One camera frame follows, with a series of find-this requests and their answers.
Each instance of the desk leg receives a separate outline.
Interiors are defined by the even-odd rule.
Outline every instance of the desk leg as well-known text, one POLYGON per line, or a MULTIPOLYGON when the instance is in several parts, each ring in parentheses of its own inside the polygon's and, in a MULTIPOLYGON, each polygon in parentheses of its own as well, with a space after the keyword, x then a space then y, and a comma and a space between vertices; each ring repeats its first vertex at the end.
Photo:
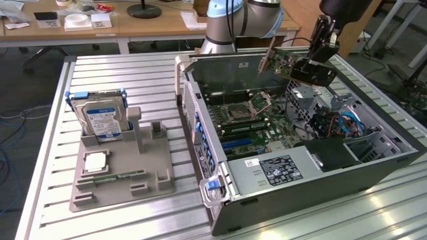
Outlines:
MULTIPOLYGON (((283 41, 294 39, 295 35, 297 35, 297 31, 287 31, 286 36, 283 38, 283 41)), ((282 43, 281 47, 293 47, 293 43, 294 43, 294 41, 287 41, 287 42, 282 43)))
POLYGON ((402 4, 404 4, 404 0, 398 0, 396 2, 394 6, 393 6, 393 9, 390 10, 385 20, 382 21, 382 23, 381 23, 381 25, 380 25, 376 33, 374 33, 374 36, 372 37, 372 40, 368 43, 368 46, 369 46, 370 49, 373 48, 377 40, 380 39, 380 37, 381 37, 381 35, 382 35, 382 33, 384 33, 390 21, 393 20, 397 12, 398 12, 398 10, 400 10, 400 8, 402 6, 402 4))
POLYGON ((118 38, 121 54, 130 54, 129 43, 130 43, 130 38, 129 37, 119 37, 118 38))
POLYGON ((427 58, 427 44, 422 48, 422 50, 420 51, 418 55, 414 57, 414 60, 412 61, 412 63, 408 66, 410 68, 418 68, 421 63, 422 63, 422 61, 425 60, 425 58, 427 58))
POLYGON ((397 42, 398 38, 401 37, 404 31, 406 30, 408 26, 409 26, 410 23, 413 22, 417 14, 421 12, 422 8, 424 8, 424 7, 422 7, 421 5, 418 5, 418 6, 414 8, 414 10, 413 10, 412 13, 409 14, 405 22, 402 23, 398 31, 396 31, 396 34, 393 35, 392 39, 389 40, 388 45, 386 45, 386 48, 390 49, 390 48, 393 47, 393 45, 396 44, 396 42, 397 42))

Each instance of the lamp base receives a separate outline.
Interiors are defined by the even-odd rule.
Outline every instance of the lamp base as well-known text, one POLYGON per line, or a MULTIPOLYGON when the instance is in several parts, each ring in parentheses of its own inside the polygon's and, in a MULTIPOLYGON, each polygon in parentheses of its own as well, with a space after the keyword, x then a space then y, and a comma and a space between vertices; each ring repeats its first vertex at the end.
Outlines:
POLYGON ((153 19, 161 16, 162 9, 150 4, 146 4, 146 9, 143 9, 143 5, 137 4, 127 8, 127 13, 139 19, 153 19))

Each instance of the gray carpet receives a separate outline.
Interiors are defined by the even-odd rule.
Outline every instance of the gray carpet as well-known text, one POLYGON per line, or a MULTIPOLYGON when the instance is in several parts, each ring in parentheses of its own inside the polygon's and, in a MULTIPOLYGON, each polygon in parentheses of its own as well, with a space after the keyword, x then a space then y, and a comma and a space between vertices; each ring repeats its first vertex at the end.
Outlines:
MULTIPOLYGON (((368 26, 369 32, 374 33, 384 18, 385 16, 382 15, 372 20, 368 26)), ((388 32, 390 32, 397 24, 398 22, 393 22, 390 24, 388 31, 381 38, 382 40, 388 37, 388 32)), ((414 70, 408 67, 408 64, 426 43, 427 37, 409 28, 394 46, 396 55, 388 55, 381 62, 385 64, 398 64, 410 74, 414 70)), ((374 48, 378 48, 381 44, 382 41, 378 41, 374 48)), ((190 40, 190 45, 193 47, 201 47, 202 41, 190 40)), ((169 52, 178 51, 179 49, 186 50, 183 41, 181 42, 181 45, 178 44, 178 41, 162 41, 158 43, 158 49, 151 48, 150 42, 143 44, 134 43, 131 47, 135 53, 157 51, 169 52)), ((31 67, 35 69, 35 74, 27 75, 22 71, 21 64, 41 48, 30 47, 29 49, 30 53, 23 54, 19 52, 18 48, 10 48, 7 54, 0 57, 0 112, 7 110, 29 109, 39 105, 50 104, 54 100, 63 66, 63 56, 57 52, 50 52, 33 64, 31 67)), ((65 50, 71 55, 77 56, 119 54, 118 45, 113 43, 101 44, 99 51, 93 50, 93 46, 90 44, 66 46, 65 50)), ((348 58, 348 61, 364 74, 381 67, 378 63, 365 59, 360 54, 352 55, 348 58)), ((427 71, 425 70, 422 79, 426 79, 426 74, 427 71)), ((370 77, 378 81, 384 81, 385 83, 390 81, 388 69, 373 73, 370 77)), ((43 115, 46 112, 47 109, 41 110, 35 112, 35 115, 43 115)), ((47 120, 47 118, 29 120, 26 123, 26 134, 22 140, 17 145, 6 150, 9 159, 17 168, 19 182, 23 189, 23 197, 13 207, 15 211, 0 215, 0 239, 14 239, 17 234, 22 215, 21 208, 25 204, 26 194, 31 183, 47 120)), ((9 121, 9 123, 15 124, 21 124, 21 122, 22 119, 9 121)), ((14 126, 0 124, 0 141, 15 129, 17 127, 14 126)), ((5 177, 6 170, 0 171, 0 180, 5 177)), ((14 175, 11 174, 6 183, 0 186, 0 209, 5 209, 15 200, 17 189, 17 182, 14 175)))

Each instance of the slotted aluminum surface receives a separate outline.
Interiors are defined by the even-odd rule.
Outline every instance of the slotted aluminum surface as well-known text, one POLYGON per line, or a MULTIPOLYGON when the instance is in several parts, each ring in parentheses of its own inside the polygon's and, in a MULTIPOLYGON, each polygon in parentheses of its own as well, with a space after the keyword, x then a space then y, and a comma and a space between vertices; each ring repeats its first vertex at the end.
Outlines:
MULTIPOLYGON (((141 126, 163 120, 171 147, 177 191, 131 203, 70 212, 81 124, 66 105, 62 86, 51 112, 35 176, 17 239, 394 239, 427 237, 426 156, 368 191, 213 237, 185 140, 174 93, 175 56, 191 52, 79 57, 67 63, 61 84, 70 91, 126 88, 129 104, 141 106, 141 126)), ((409 132, 427 145, 426 129, 373 88, 340 58, 333 63, 409 132)), ((338 94, 348 89, 334 81, 338 94)))

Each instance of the chair wheel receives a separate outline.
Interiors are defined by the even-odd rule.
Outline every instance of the chair wheel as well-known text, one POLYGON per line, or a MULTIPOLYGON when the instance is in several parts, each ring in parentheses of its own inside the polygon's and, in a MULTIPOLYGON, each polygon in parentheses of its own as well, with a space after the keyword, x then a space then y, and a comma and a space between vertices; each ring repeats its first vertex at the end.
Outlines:
POLYGON ((27 47, 19 47, 18 48, 22 54, 27 54, 29 53, 29 48, 27 47))
POLYGON ((34 68, 26 67, 23 70, 25 70, 25 73, 26 73, 26 74, 30 74, 30 75, 31 75, 31 74, 35 74, 35 69, 34 69, 34 68))

